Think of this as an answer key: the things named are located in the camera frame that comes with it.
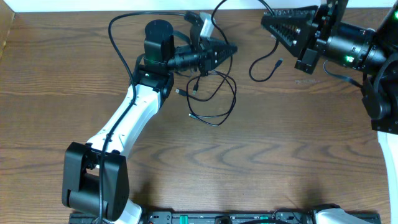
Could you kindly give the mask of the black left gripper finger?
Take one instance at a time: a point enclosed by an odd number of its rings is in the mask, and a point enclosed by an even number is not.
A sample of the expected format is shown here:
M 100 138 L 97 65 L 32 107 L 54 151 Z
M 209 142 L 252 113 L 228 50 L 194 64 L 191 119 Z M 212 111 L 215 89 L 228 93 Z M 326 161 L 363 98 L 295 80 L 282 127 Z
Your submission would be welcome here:
M 213 50 L 224 50 L 224 49 L 230 49 L 231 45 L 227 44 L 224 40 L 216 39 L 209 37 L 206 39 L 208 42 L 208 45 L 211 49 Z
M 211 53 L 211 69 L 215 69 L 221 65 L 230 56 L 238 51 L 235 45 L 216 45 L 213 47 Z

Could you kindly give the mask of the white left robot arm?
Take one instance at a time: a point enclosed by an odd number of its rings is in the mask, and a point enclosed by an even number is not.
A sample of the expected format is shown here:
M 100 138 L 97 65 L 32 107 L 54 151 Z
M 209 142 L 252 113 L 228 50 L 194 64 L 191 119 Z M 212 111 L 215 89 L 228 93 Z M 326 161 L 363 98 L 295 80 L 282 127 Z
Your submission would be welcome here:
M 138 223 L 142 208 L 129 198 L 127 159 L 146 123 L 169 97 L 177 71 L 214 70 L 237 48 L 212 38 L 207 23 L 194 22 L 185 45 L 165 20 L 145 28 L 144 53 L 137 58 L 123 102 L 102 130 L 86 143 L 71 143 L 64 157 L 62 203 L 70 223 Z

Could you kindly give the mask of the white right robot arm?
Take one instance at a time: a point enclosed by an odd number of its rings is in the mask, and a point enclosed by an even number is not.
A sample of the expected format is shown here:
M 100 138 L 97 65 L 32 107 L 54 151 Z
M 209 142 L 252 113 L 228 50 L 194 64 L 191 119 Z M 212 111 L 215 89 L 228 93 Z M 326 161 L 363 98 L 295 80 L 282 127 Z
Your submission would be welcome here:
M 261 24 L 297 59 L 297 70 L 312 74 L 324 57 L 363 74 L 362 83 L 337 78 L 361 90 L 386 163 L 391 222 L 397 223 L 397 5 L 373 30 L 343 22 L 347 4 L 323 1 L 319 6 L 270 9 Z

